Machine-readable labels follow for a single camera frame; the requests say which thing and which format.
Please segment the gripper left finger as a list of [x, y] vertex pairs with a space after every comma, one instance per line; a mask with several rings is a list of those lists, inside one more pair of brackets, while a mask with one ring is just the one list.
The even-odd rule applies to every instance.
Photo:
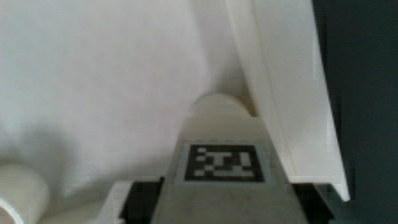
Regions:
[[158, 224], [156, 209], [163, 177], [117, 181], [99, 212], [99, 224]]

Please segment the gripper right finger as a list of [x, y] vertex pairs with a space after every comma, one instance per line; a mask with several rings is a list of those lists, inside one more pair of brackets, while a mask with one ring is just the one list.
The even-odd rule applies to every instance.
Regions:
[[316, 191], [314, 185], [311, 183], [295, 184], [293, 190], [304, 210], [307, 223], [329, 224], [334, 215]]

